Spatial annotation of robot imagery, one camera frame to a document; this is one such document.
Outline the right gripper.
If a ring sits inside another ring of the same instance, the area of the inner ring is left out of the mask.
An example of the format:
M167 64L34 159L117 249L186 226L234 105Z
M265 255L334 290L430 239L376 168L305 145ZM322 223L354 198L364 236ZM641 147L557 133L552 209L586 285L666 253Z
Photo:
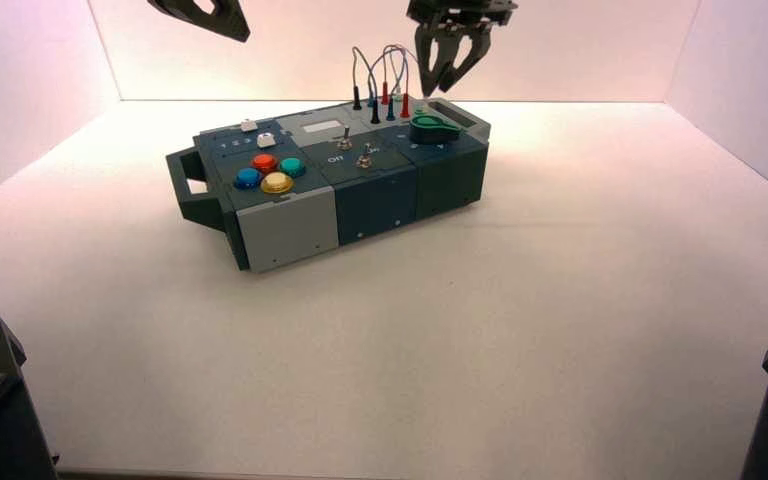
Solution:
M430 97L437 88L448 92L476 66L489 51L489 30L507 25L517 8L510 0L411 0L407 16L420 26L415 46L423 96ZM466 39L469 51L458 60Z

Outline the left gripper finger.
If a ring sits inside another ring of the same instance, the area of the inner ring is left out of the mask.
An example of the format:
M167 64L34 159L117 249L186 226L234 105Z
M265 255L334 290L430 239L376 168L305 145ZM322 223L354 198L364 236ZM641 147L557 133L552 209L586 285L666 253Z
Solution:
M250 36L238 1L213 0L202 7L193 0L148 0L160 13L214 34L246 42Z

